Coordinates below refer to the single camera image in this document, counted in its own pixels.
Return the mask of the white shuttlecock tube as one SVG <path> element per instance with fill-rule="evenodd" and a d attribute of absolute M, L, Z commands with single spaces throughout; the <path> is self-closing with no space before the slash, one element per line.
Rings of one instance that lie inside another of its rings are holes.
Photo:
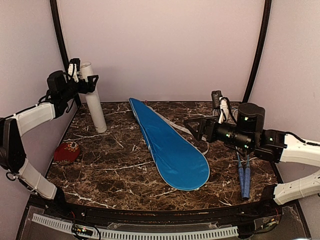
<path fill-rule="evenodd" d="M 88 82 L 89 77 L 94 75 L 92 69 L 92 63 L 87 61 L 80 65 L 80 73 L 82 78 Z M 98 133 L 104 133 L 107 130 L 106 121 L 104 118 L 100 97 L 97 88 L 94 88 L 93 92 L 89 92 L 85 95 L 86 103 L 95 127 Z"/>

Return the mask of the blue racket bag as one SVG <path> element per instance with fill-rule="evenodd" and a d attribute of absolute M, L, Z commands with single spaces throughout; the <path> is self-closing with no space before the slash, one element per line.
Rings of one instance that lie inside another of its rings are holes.
<path fill-rule="evenodd" d="M 143 102 L 130 98 L 129 104 L 161 178 L 181 191 L 202 187 L 210 176 L 204 154 Z"/>

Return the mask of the blue badminton racket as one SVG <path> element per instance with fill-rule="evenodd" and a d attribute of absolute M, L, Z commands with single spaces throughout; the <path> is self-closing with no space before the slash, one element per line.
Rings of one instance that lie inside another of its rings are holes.
<path fill-rule="evenodd" d="M 239 183 L 240 183 L 240 190 L 241 190 L 241 197 L 244 198 L 245 193 L 245 171 L 242 165 L 242 160 L 239 154 L 239 149 L 236 146 L 236 156 L 238 160 L 238 177 L 239 177 Z"/>
<path fill-rule="evenodd" d="M 250 198 L 250 185 L 251 185 L 251 168 L 250 168 L 250 156 L 247 155 L 246 165 L 244 169 L 244 184 L 243 184 L 243 199 Z"/>

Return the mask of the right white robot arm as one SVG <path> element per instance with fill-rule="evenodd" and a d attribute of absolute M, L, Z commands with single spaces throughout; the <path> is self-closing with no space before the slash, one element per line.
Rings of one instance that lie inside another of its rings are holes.
<path fill-rule="evenodd" d="M 214 110 L 220 108 L 220 116 L 205 116 L 183 121 L 193 137 L 213 143 L 221 141 L 239 155 L 247 155 L 247 164 L 240 177 L 243 196 L 247 198 L 250 188 L 250 159 L 254 157 L 272 163 L 300 163 L 320 167 L 320 142 L 305 140 L 289 131 L 265 130 L 265 109 L 254 103 L 244 102 L 237 108 L 235 119 L 230 101 L 220 90 L 211 92 Z M 235 124 L 228 123 L 231 117 Z M 287 182 L 268 185 L 263 189 L 260 202 L 255 205 L 255 213 L 266 217 L 274 210 L 275 204 L 320 194 L 320 170 L 309 176 Z"/>

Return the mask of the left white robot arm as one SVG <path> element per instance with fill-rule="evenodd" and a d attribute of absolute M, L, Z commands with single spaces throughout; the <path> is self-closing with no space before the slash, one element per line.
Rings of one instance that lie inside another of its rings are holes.
<path fill-rule="evenodd" d="M 27 138 L 42 125 L 68 113 L 78 95 L 94 93 L 98 79 L 91 62 L 73 58 L 67 70 L 48 76 L 47 91 L 38 103 L 0 119 L 0 166 L 6 170 L 7 179 L 19 181 L 29 192 L 52 201 L 50 208 L 60 218 L 71 213 L 64 202 L 65 193 L 34 167 L 28 157 L 31 144 Z"/>

